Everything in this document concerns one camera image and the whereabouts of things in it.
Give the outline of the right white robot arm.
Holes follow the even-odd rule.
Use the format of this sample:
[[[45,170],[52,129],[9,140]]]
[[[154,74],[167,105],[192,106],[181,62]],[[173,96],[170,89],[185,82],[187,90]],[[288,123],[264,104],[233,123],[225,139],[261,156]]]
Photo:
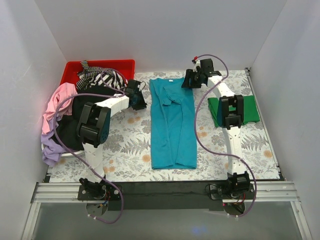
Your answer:
[[[213,152],[200,144],[207,152],[214,155],[225,156],[228,158],[227,180],[222,187],[216,187],[215,192],[219,195],[228,195],[232,199],[244,197],[250,190],[250,176],[248,173],[248,164],[243,160],[241,146],[241,127],[244,122],[244,97],[235,94],[225,83],[224,80],[229,77],[229,70],[223,63],[226,75],[222,76],[214,68],[212,58],[223,62],[217,56],[206,55],[207,59],[200,59],[198,56],[192,60],[194,67],[187,69],[182,88],[200,89],[203,85],[209,90],[202,96],[196,109],[193,122],[194,130],[197,129],[198,111],[210,92],[213,92],[218,98],[218,108],[216,122],[225,137],[226,153]]]

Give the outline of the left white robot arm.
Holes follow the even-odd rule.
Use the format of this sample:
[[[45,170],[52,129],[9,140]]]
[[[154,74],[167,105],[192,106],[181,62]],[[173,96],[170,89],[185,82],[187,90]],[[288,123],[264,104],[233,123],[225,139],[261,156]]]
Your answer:
[[[120,93],[107,97],[100,102],[84,104],[76,133],[84,148],[84,163],[88,167],[87,175],[79,181],[84,191],[95,200],[109,199],[110,193],[104,177],[103,144],[110,132],[111,117],[123,110],[135,111],[147,107],[142,94],[142,82],[129,80]]]

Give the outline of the teal t shirt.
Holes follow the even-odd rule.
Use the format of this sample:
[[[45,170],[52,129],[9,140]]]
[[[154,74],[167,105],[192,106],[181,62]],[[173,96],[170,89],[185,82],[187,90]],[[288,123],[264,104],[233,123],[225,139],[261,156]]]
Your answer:
[[[195,169],[197,140],[194,131],[193,90],[183,78],[151,79],[151,166],[156,169]]]

